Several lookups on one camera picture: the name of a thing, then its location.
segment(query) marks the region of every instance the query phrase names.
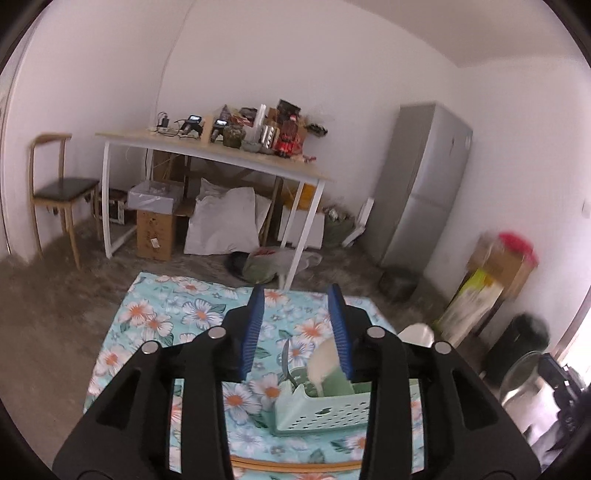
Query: wooden chair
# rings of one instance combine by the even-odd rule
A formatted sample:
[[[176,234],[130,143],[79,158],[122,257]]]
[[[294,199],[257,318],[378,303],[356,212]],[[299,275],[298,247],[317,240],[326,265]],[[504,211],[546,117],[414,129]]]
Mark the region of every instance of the wooden chair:
[[[64,153],[66,151],[66,141],[72,138],[72,134],[42,134],[35,138],[30,146],[29,156],[29,197],[31,206],[31,217],[33,220],[33,231],[37,241],[37,251],[39,256],[43,255],[41,250],[41,241],[39,240],[39,229],[37,227],[37,215],[35,207],[37,205],[45,206],[48,209],[59,210],[61,217],[61,230],[64,235],[70,234],[72,251],[76,267],[80,269],[80,254],[76,246],[76,237],[74,235],[74,219],[72,216],[72,205],[76,200],[86,197],[89,194],[93,196],[95,210],[96,234],[100,240],[100,220],[99,220],[99,181],[94,179],[81,179],[74,177],[64,178]],[[60,142],[60,158],[58,179],[46,185],[40,190],[35,191],[33,186],[33,165],[35,158],[35,148],[38,145]]]

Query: white wall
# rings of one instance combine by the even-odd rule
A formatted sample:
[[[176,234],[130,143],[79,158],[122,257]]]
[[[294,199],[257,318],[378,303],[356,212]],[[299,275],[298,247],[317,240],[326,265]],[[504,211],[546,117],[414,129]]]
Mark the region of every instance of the white wall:
[[[189,0],[54,0],[24,54],[8,105],[2,194],[16,254],[35,254],[28,210],[27,155],[41,132],[72,132],[66,174],[100,178],[103,144],[95,132],[145,128],[165,61]],[[57,147],[39,149],[35,184],[57,177]],[[138,180],[144,153],[113,151],[113,187]],[[81,205],[78,216],[88,215]],[[41,241],[61,235],[59,217],[37,209]]]
[[[452,214],[427,267],[451,296],[478,235],[511,230],[530,239],[540,267],[483,337],[493,342],[528,311],[555,344],[591,284],[591,69],[581,58],[500,60],[462,70],[473,98],[472,155]]]
[[[200,0],[158,109],[177,119],[283,98],[330,115],[328,136],[309,137],[304,152],[334,178],[325,201],[356,213],[374,190],[400,104],[439,100],[457,111],[457,71],[402,28],[340,0]]]
[[[35,30],[38,21],[34,22],[31,28],[25,32],[22,39],[10,55],[8,62],[4,69],[0,72],[0,152],[2,151],[2,143],[4,141],[4,121],[6,120],[6,111],[8,107],[8,97],[12,87],[14,76],[17,73],[19,62],[25,47],[28,45],[31,34]],[[4,229],[4,221],[2,220],[2,212],[0,212],[0,258],[8,255],[8,244],[6,230]]]

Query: trash can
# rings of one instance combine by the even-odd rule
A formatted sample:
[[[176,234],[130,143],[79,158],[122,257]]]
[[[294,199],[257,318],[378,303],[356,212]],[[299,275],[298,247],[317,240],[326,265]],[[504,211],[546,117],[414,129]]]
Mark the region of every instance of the trash can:
[[[408,301],[417,289],[420,275],[405,268],[387,269],[379,279],[378,288],[388,300],[396,303]]]
[[[487,382],[500,386],[517,360],[530,352],[543,352],[549,343],[548,327],[543,320],[528,313],[514,317],[485,357]]]

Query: floral tablecloth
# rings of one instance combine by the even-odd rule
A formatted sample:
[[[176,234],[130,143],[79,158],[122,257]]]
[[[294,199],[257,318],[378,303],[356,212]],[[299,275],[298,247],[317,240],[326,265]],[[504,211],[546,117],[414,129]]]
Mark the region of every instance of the floral tablecloth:
[[[147,340],[165,346],[190,342],[219,325],[224,314],[246,305],[252,289],[229,288],[188,277],[140,273],[124,298],[100,350],[85,402],[85,411],[129,357]],[[392,330],[369,300],[346,297],[367,311],[371,322]],[[360,460],[365,428],[305,436],[273,436],[265,412],[279,395],[280,354],[291,338],[290,369],[305,366],[314,348],[332,336],[327,297],[322,293],[265,290],[265,314],[255,361],[246,382],[225,383],[223,401],[230,453],[278,463],[339,463]],[[171,469],[180,471],[182,384],[175,388],[171,431]],[[413,408],[413,471],[423,469],[423,419],[418,387],[411,387]],[[339,473],[266,473],[235,468],[236,478],[352,480],[359,471]]]

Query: refrigerator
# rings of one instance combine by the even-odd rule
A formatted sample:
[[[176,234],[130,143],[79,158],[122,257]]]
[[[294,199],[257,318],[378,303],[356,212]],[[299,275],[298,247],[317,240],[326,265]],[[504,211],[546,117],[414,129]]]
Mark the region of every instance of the refrigerator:
[[[403,106],[360,238],[381,267],[423,272],[456,199],[472,129],[438,103]]]

